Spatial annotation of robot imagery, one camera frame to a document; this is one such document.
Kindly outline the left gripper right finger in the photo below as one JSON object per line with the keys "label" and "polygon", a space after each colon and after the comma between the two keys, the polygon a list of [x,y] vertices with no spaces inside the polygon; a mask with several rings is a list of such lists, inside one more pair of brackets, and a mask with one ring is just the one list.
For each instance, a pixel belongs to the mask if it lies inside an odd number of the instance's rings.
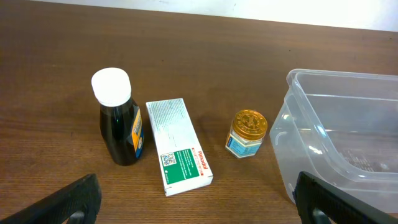
{"label": "left gripper right finger", "polygon": [[397,224],[397,218],[305,171],[298,175],[293,197],[302,223]]}

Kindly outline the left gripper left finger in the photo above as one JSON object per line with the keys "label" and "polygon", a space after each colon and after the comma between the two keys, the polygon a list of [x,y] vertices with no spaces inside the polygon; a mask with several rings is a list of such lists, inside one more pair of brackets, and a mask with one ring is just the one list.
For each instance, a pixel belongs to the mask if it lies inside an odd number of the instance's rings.
{"label": "left gripper left finger", "polygon": [[101,207],[96,174],[88,174],[1,223],[94,223]]}

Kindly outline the dark syrup bottle white cap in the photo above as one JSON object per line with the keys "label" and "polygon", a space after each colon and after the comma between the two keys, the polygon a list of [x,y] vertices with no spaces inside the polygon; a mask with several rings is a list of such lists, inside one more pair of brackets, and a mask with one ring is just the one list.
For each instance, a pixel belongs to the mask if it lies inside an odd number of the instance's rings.
{"label": "dark syrup bottle white cap", "polygon": [[112,160],[120,166],[135,163],[143,150],[144,130],[129,75],[120,68],[103,68],[92,76],[91,86],[100,104],[101,135]]}

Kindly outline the white green Panadol box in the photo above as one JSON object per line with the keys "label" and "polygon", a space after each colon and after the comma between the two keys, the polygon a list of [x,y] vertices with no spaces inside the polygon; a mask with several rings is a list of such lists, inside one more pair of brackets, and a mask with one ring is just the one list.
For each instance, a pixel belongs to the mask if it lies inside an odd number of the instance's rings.
{"label": "white green Panadol box", "polygon": [[166,196],[210,185],[213,173],[181,98],[146,103]]}

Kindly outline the small jar gold lid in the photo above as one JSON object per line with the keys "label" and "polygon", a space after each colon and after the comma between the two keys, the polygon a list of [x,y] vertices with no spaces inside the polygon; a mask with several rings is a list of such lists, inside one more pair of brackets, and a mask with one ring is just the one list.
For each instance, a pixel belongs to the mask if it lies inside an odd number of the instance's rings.
{"label": "small jar gold lid", "polygon": [[267,128],[267,120],[259,112],[238,111],[226,139],[226,150],[239,159],[254,156],[264,140]]}

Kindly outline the clear plastic container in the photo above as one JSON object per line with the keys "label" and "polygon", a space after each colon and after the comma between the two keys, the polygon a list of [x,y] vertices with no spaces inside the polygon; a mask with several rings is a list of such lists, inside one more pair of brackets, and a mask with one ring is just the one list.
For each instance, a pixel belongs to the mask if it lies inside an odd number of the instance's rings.
{"label": "clear plastic container", "polygon": [[288,195],[301,171],[397,212],[397,77],[294,69],[269,136]]}

